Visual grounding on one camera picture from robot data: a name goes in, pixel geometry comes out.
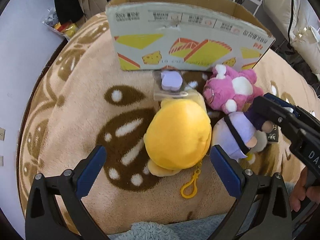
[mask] dark purple sleeve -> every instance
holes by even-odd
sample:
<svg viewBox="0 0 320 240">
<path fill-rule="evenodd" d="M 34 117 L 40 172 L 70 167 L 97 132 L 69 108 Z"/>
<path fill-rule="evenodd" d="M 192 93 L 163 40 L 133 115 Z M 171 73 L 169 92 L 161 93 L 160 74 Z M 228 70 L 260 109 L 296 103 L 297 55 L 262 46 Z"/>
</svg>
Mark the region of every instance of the dark purple sleeve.
<svg viewBox="0 0 320 240">
<path fill-rule="evenodd" d="M 254 112 L 252 105 L 244 112 L 244 116 L 252 123 L 252 125 L 259 131 L 261 131 L 262 125 L 267 119 Z"/>
</svg>

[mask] yellow plush toy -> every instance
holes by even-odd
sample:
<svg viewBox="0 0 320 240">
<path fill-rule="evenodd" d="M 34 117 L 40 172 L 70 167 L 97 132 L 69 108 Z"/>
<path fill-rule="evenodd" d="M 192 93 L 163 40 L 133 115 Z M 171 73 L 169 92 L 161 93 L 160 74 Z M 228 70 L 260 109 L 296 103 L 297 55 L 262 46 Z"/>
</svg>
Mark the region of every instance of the yellow plush toy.
<svg viewBox="0 0 320 240">
<path fill-rule="evenodd" d="M 195 166 L 210 147 L 211 132 L 201 94 L 189 90 L 187 99 L 164 99 L 144 136 L 150 172 L 171 176 Z"/>
</svg>

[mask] clear plastic bag of snacks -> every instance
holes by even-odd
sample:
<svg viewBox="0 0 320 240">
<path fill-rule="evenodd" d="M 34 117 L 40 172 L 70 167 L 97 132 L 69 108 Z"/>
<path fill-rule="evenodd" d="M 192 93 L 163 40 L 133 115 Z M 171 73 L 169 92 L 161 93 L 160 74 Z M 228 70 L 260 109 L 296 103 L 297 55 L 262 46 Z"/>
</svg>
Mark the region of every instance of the clear plastic bag of snacks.
<svg viewBox="0 0 320 240">
<path fill-rule="evenodd" d="M 63 25 L 60 24 L 57 12 L 55 8 L 48 9 L 49 14 L 42 21 L 50 30 L 65 37 L 68 41 L 75 35 L 78 31 L 78 26 L 75 23 L 67 22 Z"/>
<path fill-rule="evenodd" d="M 156 70 L 153 72 L 153 77 L 155 101 L 162 101 L 165 98 L 188 98 L 197 93 L 183 80 L 180 71 Z"/>
</svg>

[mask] beige fleece blanket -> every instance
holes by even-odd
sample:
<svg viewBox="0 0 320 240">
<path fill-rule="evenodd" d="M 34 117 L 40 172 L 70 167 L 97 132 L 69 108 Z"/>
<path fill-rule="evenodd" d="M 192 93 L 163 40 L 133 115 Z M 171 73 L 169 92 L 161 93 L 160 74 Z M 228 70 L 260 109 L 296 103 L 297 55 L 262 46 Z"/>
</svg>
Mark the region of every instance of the beige fleece blanket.
<svg viewBox="0 0 320 240">
<path fill-rule="evenodd" d="M 269 50 L 254 68 L 257 85 L 320 116 L 313 89 L 276 53 Z M 210 74 L 184 72 L 183 78 L 202 91 Z M 126 231 L 138 221 L 168 224 L 204 218 L 229 210 L 228 196 L 208 157 L 203 160 L 192 199 L 180 195 L 194 169 L 171 177 L 151 175 L 143 135 L 159 108 L 153 98 L 151 71 L 120 70 L 104 14 L 90 19 L 66 45 L 39 84 L 24 128 L 19 183 L 25 212 L 30 185 L 37 172 L 60 175 L 86 158 L 96 144 L 104 145 L 107 161 L 83 203 L 108 234 Z M 209 111 L 214 125 L 222 115 Z M 257 174 L 281 172 L 295 182 L 302 169 L 286 138 L 268 146 L 250 161 Z M 68 226 L 75 231 L 58 198 Z"/>
</svg>

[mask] gray plush ear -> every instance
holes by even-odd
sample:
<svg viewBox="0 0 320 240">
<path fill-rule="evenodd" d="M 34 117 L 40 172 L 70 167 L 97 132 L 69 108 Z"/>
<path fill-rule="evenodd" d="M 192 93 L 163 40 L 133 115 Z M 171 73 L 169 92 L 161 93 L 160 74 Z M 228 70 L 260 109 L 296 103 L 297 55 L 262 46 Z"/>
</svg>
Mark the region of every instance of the gray plush ear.
<svg viewBox="0 0 320 240">
<path fill-rule="evenodd" d="M 256 131 L 254 136 L 257 138 L 257 144 L 251 148 L 251 153 L 261 152 L 268 143 L 267 134 L 265 132 Z"/>
</svg>

